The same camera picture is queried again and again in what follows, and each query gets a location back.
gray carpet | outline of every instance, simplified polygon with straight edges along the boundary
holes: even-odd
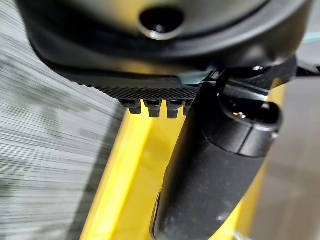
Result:
[[[0,240],[79,239],[124,112],[40,62],[0,0]]]

gray surface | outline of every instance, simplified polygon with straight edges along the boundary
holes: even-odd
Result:
[[[41,63],[0,1],[0,240],[79,239],[123,114]]]
[[[300,60],[320,65],[320,0],[314,0],[312,14],[303,44],[301,44],[297,56]]]
[[[287,85],[253,240],[320,240],[320,78]]]

